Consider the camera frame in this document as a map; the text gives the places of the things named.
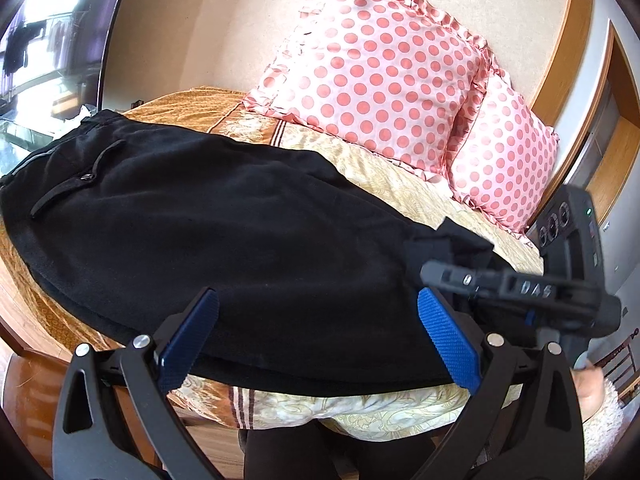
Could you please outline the person's right hand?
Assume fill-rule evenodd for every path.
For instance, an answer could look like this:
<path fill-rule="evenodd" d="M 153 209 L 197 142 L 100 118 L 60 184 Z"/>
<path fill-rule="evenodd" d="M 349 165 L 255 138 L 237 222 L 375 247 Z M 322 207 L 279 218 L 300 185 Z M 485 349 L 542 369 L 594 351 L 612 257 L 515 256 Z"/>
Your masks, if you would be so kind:
<path fill-rule="evenodd" d="M 604 375 L 591 363 L 581 370 L 572 370 L 582 421 L 586 422 L 600 410 L 605 398 Z"/>

